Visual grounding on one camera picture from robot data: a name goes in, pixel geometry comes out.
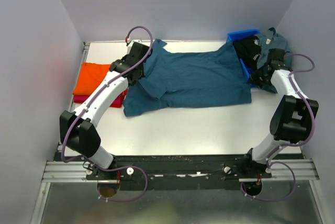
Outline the black t shirt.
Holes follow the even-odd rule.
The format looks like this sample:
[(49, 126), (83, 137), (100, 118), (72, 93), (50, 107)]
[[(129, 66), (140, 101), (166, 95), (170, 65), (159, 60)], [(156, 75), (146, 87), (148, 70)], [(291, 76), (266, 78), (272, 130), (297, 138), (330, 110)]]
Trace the black t shirt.
[(251, 35), (240, 40), (235, 40), (232, 44), (238, 58), (242, 59), (247, 67), (256, 70), (261, 54), (259, 38), (256, 35)]

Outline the orange t shirt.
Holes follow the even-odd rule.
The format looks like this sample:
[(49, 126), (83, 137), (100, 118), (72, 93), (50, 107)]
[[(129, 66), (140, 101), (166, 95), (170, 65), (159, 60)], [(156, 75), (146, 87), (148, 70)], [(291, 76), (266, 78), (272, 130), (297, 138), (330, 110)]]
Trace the orange t shirt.
[(73, 95), (90, 96), (104, 80), (108, 71), (109, 64), (83, 62)]

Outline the grey blue t shirt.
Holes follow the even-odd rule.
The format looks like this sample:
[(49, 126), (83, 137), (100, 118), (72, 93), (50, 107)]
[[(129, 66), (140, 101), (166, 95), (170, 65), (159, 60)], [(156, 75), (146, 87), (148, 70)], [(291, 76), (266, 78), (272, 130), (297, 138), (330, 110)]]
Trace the grey blue t shirt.
[(285, 51), (284, 64), (291, 68), (292, 54), (291, 49), (288, 45), (287, 40), (280, 34), (278, 34), (275, 28), (270, 28), (266, 33), (257, 33), (255, 35), (258, 39), (258, 45), (261, 47), (261, 53), (257, 60), (257, 69), (261, 68), (267, 61), (267, 56), (270, 49), (283, 49)]

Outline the teal blue t shirt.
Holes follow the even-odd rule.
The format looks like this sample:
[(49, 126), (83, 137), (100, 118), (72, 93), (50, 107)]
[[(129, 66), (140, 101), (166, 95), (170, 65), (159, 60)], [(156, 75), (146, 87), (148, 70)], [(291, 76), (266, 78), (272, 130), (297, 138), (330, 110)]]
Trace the teal blue t shirt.
[(245, 81), (232, 42), (216, 51), (171, 53), (156, 39), (144, 63), (145, 76), (129, 87), (123, 101), (126, 117), (163, 108), (204, 108), (249, 104)]

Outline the pink t shirt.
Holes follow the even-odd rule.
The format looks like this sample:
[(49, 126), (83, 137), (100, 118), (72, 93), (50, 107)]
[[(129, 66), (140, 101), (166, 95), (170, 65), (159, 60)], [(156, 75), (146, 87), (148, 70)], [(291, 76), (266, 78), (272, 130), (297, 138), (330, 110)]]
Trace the pink t shirt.
[[(128, 93), (128, 89), (124, 90), (120, 95), (117, 96), (117, 98), (111, 103), (110, 107), (114, 107), (114, 108), (120, 108), (122, 106), (122, 103), (126, 97)], [(84, 103), (90, 96), (90, 94), (88, 95), (82, 95), (78, 92), (73, 91), (73, 101), (74, 103), (77, 104), (82, 104)]]

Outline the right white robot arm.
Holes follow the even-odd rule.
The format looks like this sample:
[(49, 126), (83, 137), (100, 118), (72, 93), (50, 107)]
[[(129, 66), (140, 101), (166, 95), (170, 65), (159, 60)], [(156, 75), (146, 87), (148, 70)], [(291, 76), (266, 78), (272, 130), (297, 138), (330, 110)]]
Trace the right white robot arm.
[(265, 171), (283, 149), (305, 145), (314, 134), (319, 104), (301, 91), (285, 59), (283, 49), (269, 50), (266, 62), (248, 80), (259, 88), (272, 86), (282, 97), (270, 121), (270, 133), (244, 156), (241, 173), (248, 178)]

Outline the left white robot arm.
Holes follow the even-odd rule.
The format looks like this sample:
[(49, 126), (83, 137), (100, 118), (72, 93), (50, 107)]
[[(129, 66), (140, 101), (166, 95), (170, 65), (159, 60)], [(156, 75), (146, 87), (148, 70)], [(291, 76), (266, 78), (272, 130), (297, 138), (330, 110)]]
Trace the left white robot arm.
[(152, 47), (138, 41), (128, 46), (127, 54), (114, 61), (88, 99), (74, 111), (64, 111), (60, 115), (60, 140), (62, 161), (65, 147), (79, 153), (98, 166), (98, 173), (109, 180), (115, 176), (114, 156), (106, 151), (96, 127), (112, 102), (130, 85), (144, 77), (143, 63), (152, 53)]

